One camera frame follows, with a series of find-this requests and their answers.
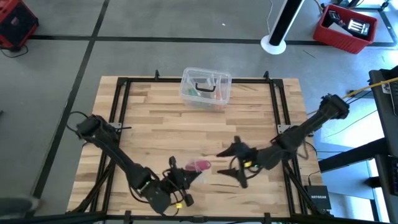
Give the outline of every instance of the red plastic bin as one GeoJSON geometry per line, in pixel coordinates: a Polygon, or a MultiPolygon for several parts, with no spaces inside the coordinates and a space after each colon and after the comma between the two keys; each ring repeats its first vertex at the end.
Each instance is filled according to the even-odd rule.
{"type": "Polygon", "coordinates": [[[315,29],[315,33],[313,34],[313,38],[314,40],[337,47],[338,49],[345,50],[353,54],[358,54],[367,45],[373,43],[374,36],[376,35],[376,28],[376,18],[365,16],[349,9],[330,4],[323,12],[317,28],[315,29]],[[358,19],[363,22],[368,22],[370,24],[368,39],[360,39],[322,26],[326,13],[329,10],[336,11],[343,22],[348,22],[350,19],[358,19]]]}

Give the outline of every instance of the red toolbox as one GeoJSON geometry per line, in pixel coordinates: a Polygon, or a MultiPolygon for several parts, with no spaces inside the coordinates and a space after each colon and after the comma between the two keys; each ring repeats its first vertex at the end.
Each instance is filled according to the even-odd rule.
{"type": "Polygon", "coordinates": [[[0,0],[0,48],[18,51],[39,25],[21,0],[0,0]]]}
{"type": "Polygon", "coordinates": [[[374,36],[376,35],[376,28],[376,18],[365,16],[352,10],[330,4],[325,8],[322,17],[319,20],[317,28],[315,29],[313,38],[314,40],[317,40],[324,44],[337,47],[341,50],[345,50],[353,54],[358,54],[362,49],[365,48],[365,46],[373,43],[374,36]],[[322,26],[323,21],[325,20],[325,16],[329,10],[336,11],[339,14],[341,20],[344,22],[349,21],[350,19],[358,19],[363,22],[369,23],[370,28],[368,38],[366,40],[360,39],[322,26]]]}

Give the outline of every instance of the wooden tabletop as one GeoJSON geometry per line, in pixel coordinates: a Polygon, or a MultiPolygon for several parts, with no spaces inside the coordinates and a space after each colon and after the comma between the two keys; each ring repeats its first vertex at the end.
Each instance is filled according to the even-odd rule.
{"type": "MultiPolygon", "coordinates": [[[[93,114],[101,115],[105,120],[109,118],[117,79],[102,77],[99,84],[93,114]]],[[[307,116],[299,81],[284,79],[284,85],[291,122],[300,124],[307,116]]],[[[235,135],[257,148],[268,146],[276,136],[269,85],[233,83],[230,101],[218,113],[185,106],[178,95],[179,88],[179,83],[132,83],[124,119],[124,126],[131,126],[132,129],[123,130],[120,148],[134,162],[150,167],[159,176],[169,168],[170,156],[175,156],[179,167],[185,167],[192,159],[211,162],[211,168],[204,171],[190,187],[189,192],[195,203],[191,207],[184,204],[178,215],[261,217],[269,212],[272,217],[289,217],[280,163],[248,180],[249,187],[246,189],[242,189],[236,179],[216,173],[227,169],[231,158],[217,158],[215,154],[225,150],[235,135]]],[[[278,91],[277,99],[283,123],[278,91]]],[[[309,174],[319,170],[315,151],[310,146],[307,150],[309,159],[298,159],[304,184],[309,174]]],[[[298,151],[303,153],[303,146],[298,151]]],[[[100,155],[101,150],[92,144],[83,148],[68,210],[75,208],[94,185],[100,155]]],[[[311,181],[313,185],[322,184],[319,173],[313,174],[311,181]]],[[[300,212],[297,191],[292,186],[295,209],[300,212]]],[[[99,205],[102,204],[103,193],[104,187],[99,205]]],[[[108,214],[124,215],[126,210],[131,210],[134,215],[158,215],[148,204],[139,203],[131,197],[126,176],[117,167],[108,214]]],[[[172,215],[175,210],[171,206],[165,213],[172,215]]]]}

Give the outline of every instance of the netgear logo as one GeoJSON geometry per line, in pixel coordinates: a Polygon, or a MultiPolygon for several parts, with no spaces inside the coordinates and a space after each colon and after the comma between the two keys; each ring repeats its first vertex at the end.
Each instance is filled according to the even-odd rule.
{"type": "Polygon", "coordinates": [[[326,199],[326,196],[324,196],[324,195],[311,195],[311,198],[314,198],[314,199],[326,199]]]}

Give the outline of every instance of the concrete floor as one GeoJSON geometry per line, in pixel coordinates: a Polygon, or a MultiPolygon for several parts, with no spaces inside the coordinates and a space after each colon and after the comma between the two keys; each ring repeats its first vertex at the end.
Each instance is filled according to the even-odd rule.
{"type": "MultiPolygon", "coordinates": [[[[95,33],[104,0],[24,2],[39,18],[36,35],[89,37],[95,33]]],[[[281,1],[274,2],[270,24],[274,23],[281,5],[281,1]]],[[[258,40],[268,33],[265,21],[269,7],[268,1],[260,0],[110,0],[98,36],[258,40]]],[[[391,43],[378,12],[361,12],[379,19],[375,41],[391,43]]],[[[398,30],[398,11],[391,7],[386,14],[398,30]]],[[[316,4],[305,1],[286,39],[313,40],[318,20],[316,4]]],[[[92,53],[86,54],[90,56],[86,67],[81,62],[88,39],[30,40],[29,53],[25,56],[10,59],[0,54],[0,110],[5,111],[0,117],[0,197],[32,193],[79,70],[84,75],[73,110],[85,113],[91,112],[102,75],[153,76],[159,69],[161,75],[181,76],[185,67],[227,71],[234,77],[261,77],[268,70],[272,78],[299,78],[307,111],[313,111],[322,95],[344,95],[347,90],[367,85],[368,71],[398,65],[396,47],[366,47],[353,55],[333,47],[288,45],[286,52],[274,56],[265,53],[259,44],[136,41],[92,44],[92,53]]],[[[360,117],[360,113],[353,113],[341,125],[325,128],[323,134],[339,131],[360,117]]],[[[351,146],[339,142],[339,138],[325,141],[322,134],[318,135],[321,137],[316,147],[322,143],[351,146]]],[[[65,131],[38,215],[65,212],[80,152],[81,142],[65,131]]],[[[341,201],[338,195],[334,197],[335,201],[341,201]]],[[[339,203],[335,205],[337,210],[341,209],[339,203]]]]}

